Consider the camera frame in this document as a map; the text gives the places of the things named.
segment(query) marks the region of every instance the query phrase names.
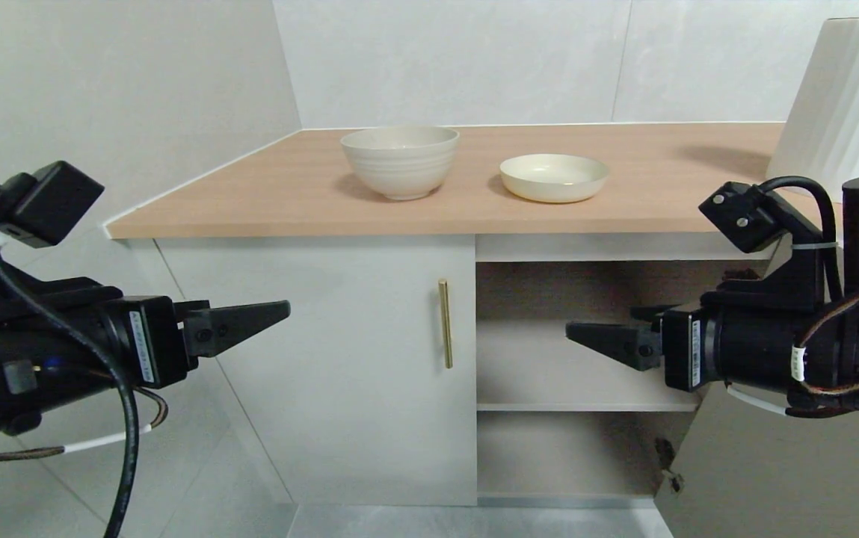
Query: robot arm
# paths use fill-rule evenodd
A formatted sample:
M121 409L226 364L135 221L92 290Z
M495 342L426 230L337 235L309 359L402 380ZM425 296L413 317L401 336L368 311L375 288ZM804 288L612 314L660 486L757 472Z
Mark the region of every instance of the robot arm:
M791 235L791 259L766 279L728 279L694 303L633 309L641 327L574 321L567 337L637 370L657 368L664 356L665 384L682 391L724 381L785 394L786 415L799 418L859 411L859 178L843 187L845 297L826 195L816 194L822 234L774 193L801 185L819 190L803 178L727 183L699 207L743 252Z
M0 186L0 232L33 248L60 243L104 187L68 163L18 174ZM148 394L186 378L200 357L213 357L289 317L289 303L210 309L206 300L126 297L92 279L42 282L5 262L0 253L0 432L36 428L42 414L116 388L125 435L124 464L105 537L119 534L133 487L139 433L133 392ZM162 398L149 394L166 416ZM0 454L0 460L57 456L46 447Z

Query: cabinet hinge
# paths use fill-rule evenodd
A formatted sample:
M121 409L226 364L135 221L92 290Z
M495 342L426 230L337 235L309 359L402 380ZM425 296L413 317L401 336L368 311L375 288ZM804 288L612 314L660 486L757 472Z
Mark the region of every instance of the cabinet hinge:
M659 467L662 468L662 476L668 480L668 486L674 493L681 493L685 489L685 478L671 470L671 464L675 461L675 447L668 439L656 437L655 452L659 455Z

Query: shallow dish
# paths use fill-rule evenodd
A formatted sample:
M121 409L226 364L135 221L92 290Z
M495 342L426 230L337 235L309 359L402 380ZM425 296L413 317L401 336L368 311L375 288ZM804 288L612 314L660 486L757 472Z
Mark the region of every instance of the shallow dish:
M502 183L516 197L566 204L594 197L606 186L609 168L575 155L535 153L503 161Z

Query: ceramic bowl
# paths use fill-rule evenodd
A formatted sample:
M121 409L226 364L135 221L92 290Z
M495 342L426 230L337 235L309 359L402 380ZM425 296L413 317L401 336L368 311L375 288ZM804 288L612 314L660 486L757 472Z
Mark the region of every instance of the ceramic bowl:
M459 132L436 126L377 127L340 140L360 181L392 200L426 197L446 179Z
M536 202L565 204L594 197L606 186L609 168L586 157L536 153L503 161L502 183L510 193Z

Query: cabinet door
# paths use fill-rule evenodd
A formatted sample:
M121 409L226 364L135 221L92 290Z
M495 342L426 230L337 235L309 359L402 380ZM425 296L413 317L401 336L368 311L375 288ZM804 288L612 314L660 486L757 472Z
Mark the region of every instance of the cabinet door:
M789 258L788 243L772 267ZM783 395L744 390L786 403ZM859 536L859 412L787 418L737 401L716 383L671 472L681 487L663 480L655 504L675 538Z
M293 501L476 504L471 235L159 245L188 299L292 302L220 364Z

